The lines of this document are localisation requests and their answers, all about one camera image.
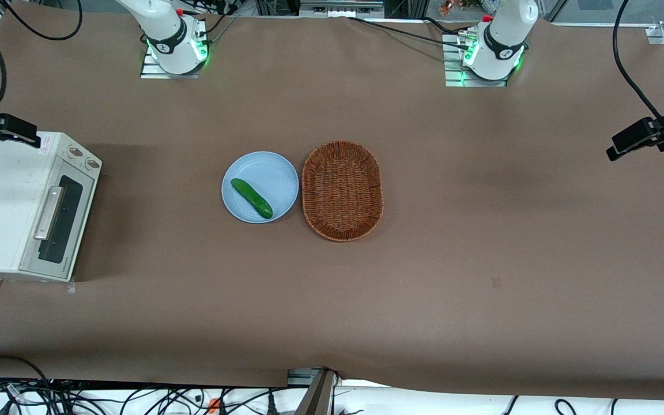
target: oven window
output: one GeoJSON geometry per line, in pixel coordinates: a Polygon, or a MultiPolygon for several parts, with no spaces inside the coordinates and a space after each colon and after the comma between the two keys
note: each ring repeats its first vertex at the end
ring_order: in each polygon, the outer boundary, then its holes
{"type": "Polygon", "coordinates": [[[73,221],[76,219],[76,210],[81,202],[81,194],[84,187],[68,176],[61,176],[61,183],[58,186],[63,187],[63,199],[58,213],[53,222],[53,229],[50,232],[50,239],[40,242],[37,249],[37,255],[43,261],[61,263],[66,253],[66,245],[71,237],[73,221]]]}

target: oven knob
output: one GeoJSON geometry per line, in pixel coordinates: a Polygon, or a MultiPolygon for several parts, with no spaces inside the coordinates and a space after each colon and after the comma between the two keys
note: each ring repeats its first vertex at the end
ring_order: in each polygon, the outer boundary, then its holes
{"type": "Polygon", "coordinates": [[[68,147],[68,157],[75,159],[76,157],[81,157],[82,155],[84,155],[84,153],[81,150],[76,149],[76,147],[73,145],[68,147]]]}
{"type": "Polygon", "coordinates": [[[86,170],[92,170],[94,168],[100,168],[101,165],[94,159],[86,159],[86,170]]]}

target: oven handle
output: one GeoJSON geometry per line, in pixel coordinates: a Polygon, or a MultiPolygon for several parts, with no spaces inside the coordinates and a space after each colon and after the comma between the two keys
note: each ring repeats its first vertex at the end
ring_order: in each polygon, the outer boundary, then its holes
{"type": "Polygon", "coordinates": [[[61,208],[62,201],[63,187],[51,186],[50,189],[48,189],[48,196],[45,197],[43,211],[40,212],[40,220],[37,221],[37,228],[35,228],[35,234],[32,236],[32,238],[39,241],[47,241],[50,239],[50,233],[53,229],[55,216],[58,214],[58,210],[61,208]]]}

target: white toaster oven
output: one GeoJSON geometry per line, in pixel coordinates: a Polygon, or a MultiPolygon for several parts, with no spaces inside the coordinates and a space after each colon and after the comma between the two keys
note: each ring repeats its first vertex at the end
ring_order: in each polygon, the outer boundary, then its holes
{"type": "Polygon", "coordinates": [[[71,281],[102,162],[64,133],[0,141],[0,279],[71,281]]]}

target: oven door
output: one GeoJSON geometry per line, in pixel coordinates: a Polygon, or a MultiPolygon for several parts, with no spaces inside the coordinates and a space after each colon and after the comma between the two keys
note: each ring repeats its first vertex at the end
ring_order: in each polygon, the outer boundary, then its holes
{"type": "Polygon", "coordinates": [[[56,281],[71,279],[93,187],[94,179],[62,158],[55,158],[44,202],[27,239],[21,270],[56,281]]]}

